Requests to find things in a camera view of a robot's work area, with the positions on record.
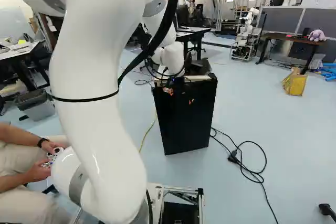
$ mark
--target black desk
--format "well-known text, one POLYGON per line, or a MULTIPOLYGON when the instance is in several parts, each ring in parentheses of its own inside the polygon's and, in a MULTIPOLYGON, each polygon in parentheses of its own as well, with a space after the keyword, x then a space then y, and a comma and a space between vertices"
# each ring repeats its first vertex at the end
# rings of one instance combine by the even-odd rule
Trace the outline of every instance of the black desk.
POLYGON ((280 34, 280 33, 266 33, 266 34, 263 34, 261 37, 264 38, 264 39, 266 39, 266 40, 265 40, 265 43, 263 45, 263 50, 261 51, 260 59, 256 62, 256 64, 262 63, 264 61, 264 56, 265 56, 265 52, 266 52, 266 48, 267 48, 268 42, 270 40, 272 40, 272 39, 275 39, 275 40, 288 40, 288 41, 293 41, 293 42, 299 42, 299 43, 304 43, 304 44, 310 44, 310 45, 312 45, 313 50, 311 52, 310 57, 307 60, 306 65, 301 70, 301 74, 305 74, 307 72, 308 67, 310 65, 310 62, 313 59, 314 54, 315 54, 317 48, 319 47, 319 45, 323 44, 322 41, 319 41, 319 42, 309 41, 307 39, 301 39, 301 38, 297 38, 295 36, 287 37, 286 34, 280 34))
POLYGON ((202 38, 205 33, 211 31, 211 28, 204 27, 187 27, 187 29, 179 28, 176 33, 176 41, 183 42, 184 57, 188 54, 188 42, 197 41, 197 60, 201 59, 202 38))
POLYGON ((33 43, 32 50, 22 52, 19 54, 14 53, 13 51, 5 52, 0 54, 0 61, 2 64, 9 64, 13 68, 14 72, 17 74, 19 79, 26 85, 28 91, 33 91, 39 88, 45 88, 49 86, 49 77, 45 73, 43 67, 39 63, 38 59, 34 57, 34 52, 36 48, 39 46, 39 42, 33 43), (26 57, 30 56, 31 60, 34 62, 37 70, 40 72, 42 77, 45 79, 47 84, 42 85, 40 87, 36 87, 35 84, 30 80, 29 76, 26 74, 26 69, 23 67, 21 61, 25 60, 26 57))

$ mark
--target person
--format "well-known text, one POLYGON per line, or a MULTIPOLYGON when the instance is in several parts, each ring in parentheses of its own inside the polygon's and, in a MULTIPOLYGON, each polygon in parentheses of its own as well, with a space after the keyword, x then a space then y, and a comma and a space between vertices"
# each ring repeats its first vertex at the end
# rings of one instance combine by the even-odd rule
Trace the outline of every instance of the person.
POLYGON ((68 147, 66 138, 42 138, 0 123, 0 223, 69 223, 70 214, 53 196, 24 186, 50 176, 51 169, 41 165, 55 147, 68 147))

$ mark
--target black plug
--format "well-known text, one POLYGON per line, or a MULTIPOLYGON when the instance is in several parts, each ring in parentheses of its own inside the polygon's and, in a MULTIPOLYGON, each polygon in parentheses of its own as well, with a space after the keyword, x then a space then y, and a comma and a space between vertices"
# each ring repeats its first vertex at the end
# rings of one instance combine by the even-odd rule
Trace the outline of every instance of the black plug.
POLYGON ((236 156, 237 156, 237 151, 233 151, 230 153, 227 160, 229 160, 230 162, 234 164, 238 164, 239 160, 236 158, 236 156))

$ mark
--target white controller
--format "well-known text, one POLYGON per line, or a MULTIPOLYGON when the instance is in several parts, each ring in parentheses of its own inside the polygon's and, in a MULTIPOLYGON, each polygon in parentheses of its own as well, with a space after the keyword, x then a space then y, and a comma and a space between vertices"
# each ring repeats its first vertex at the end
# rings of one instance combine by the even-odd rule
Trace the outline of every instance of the white controller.
POLYGON ((57 148, 54 148, 54 154, 48 152, 47 153, 47 158, 50 159, 50 160, 49 160, 49 162, 46 162, 46 163, 42 164, 42 167, 51 168, 51 166, 55 162, 58 155, 61 154, 63 151, 64 151, 64 149, 62 147, 57 147, 57 148))

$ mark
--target white robot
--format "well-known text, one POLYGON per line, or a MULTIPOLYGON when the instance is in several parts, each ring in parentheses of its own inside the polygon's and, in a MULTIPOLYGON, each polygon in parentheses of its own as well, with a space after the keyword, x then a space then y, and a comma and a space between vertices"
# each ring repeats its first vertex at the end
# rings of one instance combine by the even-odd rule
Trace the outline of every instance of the white robot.
POLYGON ((231 58, 250 60, 255 53, 255 43, 258 40, 261 29, 254 28, 251 24, 255 16, 259 15, 260 11, 255 8, 251 8, 246 17, 240 18, 244 24, 240 27, 240 33, 237 35, 236 41, 231 46, 231 58))
MULTIPOLYGON (((139 217, 146 171, 119 116, 117 73, 137 25, 143 20, 155 35, 167 0, 24 1, 35 12, 65 17, 49 70, 71 147, 52 165, 55 187, 105 223, 147 222, 139 217)), ((160 45, 164 49, 152 59, 168 67, 165 74, 182 75, 183 46, 175 38, 172 25, 160 45)))

